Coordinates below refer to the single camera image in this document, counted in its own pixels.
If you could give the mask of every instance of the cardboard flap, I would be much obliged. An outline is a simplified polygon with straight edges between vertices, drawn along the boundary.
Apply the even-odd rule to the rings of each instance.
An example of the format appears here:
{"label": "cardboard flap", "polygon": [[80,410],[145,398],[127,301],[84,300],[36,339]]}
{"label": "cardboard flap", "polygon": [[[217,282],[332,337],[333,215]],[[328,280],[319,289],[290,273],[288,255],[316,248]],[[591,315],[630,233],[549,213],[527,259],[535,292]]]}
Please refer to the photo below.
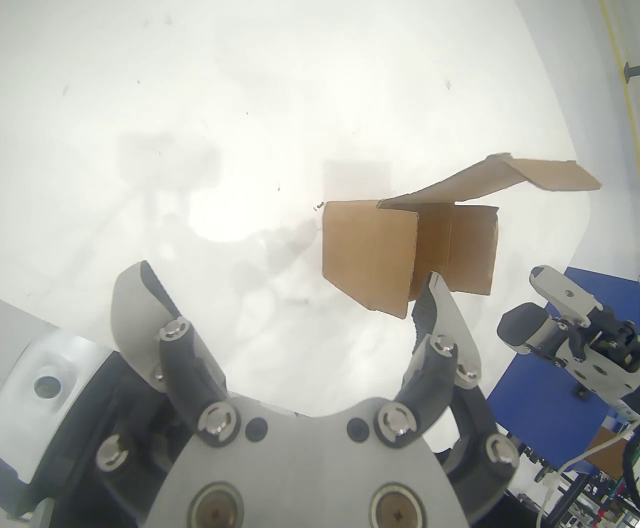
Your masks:
{"label": "cardboard flap", "polygon": [[596,191],[602,187],[575,161],[507,158],[504,162],[536,187],[547,191]]}
{"label": "cardboard flap", "polygon": [[418,215],[376,201],[328,202],[323,213],[323,276],[369,310],[404,318]]}
{"label": "cardboard flap", "polygon": [[525,180],[548,191],[592,191],[601,186],[575,161],[513,159],[510,154],[492,154],[420,191],[382,200],[380,207],[400,209],[414,204],[466,202]]}

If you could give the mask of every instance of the cardboard box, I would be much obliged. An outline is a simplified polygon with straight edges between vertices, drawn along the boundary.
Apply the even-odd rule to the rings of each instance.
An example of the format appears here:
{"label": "cardboard box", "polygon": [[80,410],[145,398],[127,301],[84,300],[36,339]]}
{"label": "cardboard box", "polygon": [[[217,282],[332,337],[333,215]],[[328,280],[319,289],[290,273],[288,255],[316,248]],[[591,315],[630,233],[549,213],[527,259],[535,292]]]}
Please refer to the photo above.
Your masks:
{"label": "cardboard box", "polygon": [[600,183],[575,161],[493,154],[439,183],[386,200],[328,202],[323,275],[369,310],[406,317],[430,271],[451,291],[491,293],[497,207],[457,205],[521,182],[547,191]]}
{"label": "cardboard box", "polygon": [[[591,441],[589,449],[608,442],[614,436],[616,436],[616,433],[601,427],[596,437]],[[622,478],[622,454],[625,452],[626,446],[627,441],[625,439],[620,440],[608,448],[587,457],[587,461],[591,462],[599,470],[604,471],[612,479],[619,480]]]}

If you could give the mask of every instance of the bolt head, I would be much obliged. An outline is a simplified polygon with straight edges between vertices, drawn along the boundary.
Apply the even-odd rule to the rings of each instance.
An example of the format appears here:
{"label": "bolt head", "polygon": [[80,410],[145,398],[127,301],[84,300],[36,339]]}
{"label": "bolt head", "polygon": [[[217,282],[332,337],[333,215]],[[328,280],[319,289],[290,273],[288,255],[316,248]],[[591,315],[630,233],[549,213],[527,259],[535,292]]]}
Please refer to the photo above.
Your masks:
{"label": "bolt head", "polygon": [[178,320],[169,321],[164,328],[164,331],[167,334],[167,337],[174,337],[178,335],[180,329],[182,328],[182,323]]}
{"label": "bolt head", "polygon": [[486,450],[492,462],[500,464],[518,465],[520,459],[518,450],[511,441],[499,433],[489,436],[486,441]]}
{"label": "bolt head", "polygon": [[477,372],[468,371],[464,365],[461,364],[458,364],[458,376],[469,381],[474,381],[478,377]]}
{"label": "bolt head", "polygon": [[164,375],[162,374],[162,368],[160,365],[156,365],[156,368],[154,369],[154,379],[159,383],[164,381]]}
{"label": "bolt head", "polygon": [[169,321],[160,329],[160,339],[163,341],[175,341],[180,339],[189,330],[189,321],[184,317],[178,317]]}
{"label": "bolt head", "polygon": [[411,428],[409,417],[402,409],[395,409],[385,414],[383,419],[385,425],[391,429],[396,436],[407,434]]}
{"label": "bolt head", "polygon": [[231,423],[231,416],[223,409],[212,410],[205,421],[205,429],[212,435],[218,436]]}
{"label": "bolt head", "polygon": [[128,455],[129,451],[120,445],[120,435],[111,435],[98,448],[95,463],[101,471],[110,472],[120,467]]}
{"label": "bolt head", "polygon": [[433,344],[439,352],[442,352],[448,357],[451,357],[451,352],[453,352],[453,349],[456,347],[456,342],[448,335],[443,334],[436,337]]}
{"label": "bolt head", "polygon": [[389,441],[395,442],[409,431],[417,431],[418,424],[411,411],[402,403],[391,401],[383,405],[378,412],[380,433]]}

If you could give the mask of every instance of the blue panel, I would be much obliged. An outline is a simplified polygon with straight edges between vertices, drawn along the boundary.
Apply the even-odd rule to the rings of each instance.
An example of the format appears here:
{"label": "blue panel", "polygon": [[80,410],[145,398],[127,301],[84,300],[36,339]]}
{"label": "blue panel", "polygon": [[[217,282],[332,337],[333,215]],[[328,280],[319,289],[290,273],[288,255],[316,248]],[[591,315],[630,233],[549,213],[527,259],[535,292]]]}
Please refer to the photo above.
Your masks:
{"label": "blue panel", "polygon": [[[640,326],[640,284],[583,269],[565,273],[611,306],[618,319]],[[556,468],[584,452],[609,412],[594,394],[572,395],[577,382],[534,355],[516,356],[489,395],[497,422]]]}

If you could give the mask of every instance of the screw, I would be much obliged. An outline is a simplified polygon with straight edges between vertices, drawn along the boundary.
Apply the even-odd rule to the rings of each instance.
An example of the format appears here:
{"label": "screw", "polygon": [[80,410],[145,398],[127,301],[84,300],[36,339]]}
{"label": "screw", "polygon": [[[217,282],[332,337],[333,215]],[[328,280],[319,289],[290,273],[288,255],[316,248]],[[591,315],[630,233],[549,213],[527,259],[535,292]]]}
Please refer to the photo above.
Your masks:
{"label": "screw", "polygon": [[175,341],[180,339],[189,330],[189,321],[184,317],[178,317],[169,321],[164,328],[160,329],[160,339],[163,341]]}
{"label": "screw", "polygon": [[392,401],[378,412],[378,426],[389,442],[395,442],[409,431],[417,431],[418,424],[413,413],[403,404]]}
{"label": "screw", "polygon": [[111,435],[98,448],[95,464],[100,471],[111,472],[122,466],[128,456],[129,451],[120,445],[120,435]]}
{"label": "screw", "polygon": [[439,335],[433,341],[435,349],[447,358],[451,357],[451,352],[456,347],[456,342],[453,341],[448,335]]}
{"label": "screw", "polygon": [[236,411],[223,401],[212,403],[200,415],[198,430],[206,431],[215,436],[219,442],[224,442],[236,428]]}
{"label": "screw", "polygon": [[466,380],[466,381],[474,381],[478,377],[477,372],[466,370],[466,368],[462,364],[458,364],[457,373],[458,373],[458,376],[460,376],[463,380]]}
{"label": "screw", "polygon": [[164,376],[162,374],[162,368],[160,367],[160,365],[156,365],[156,367],[154,368],[153,376],[154,380],[159,383],[162,383],[164,381]]}
{"label": "screw", "polygon": [[231,416],[229,416],[221,409],[216,409],[208,414],[207,425],[205,425],[205,429],[208,430],[208,432],[210,432],[212,435],[218,436],[227,428],[230,421]]}
{"label": "screw", "polygon": [[486,439],[485,447],[486,453],[491,462],[511,464],[512,466],[517,467],[518,460],[520,459],[518,450],[506,436],[501,435],[500,433],[495,433],[489,436],[489,438]]}

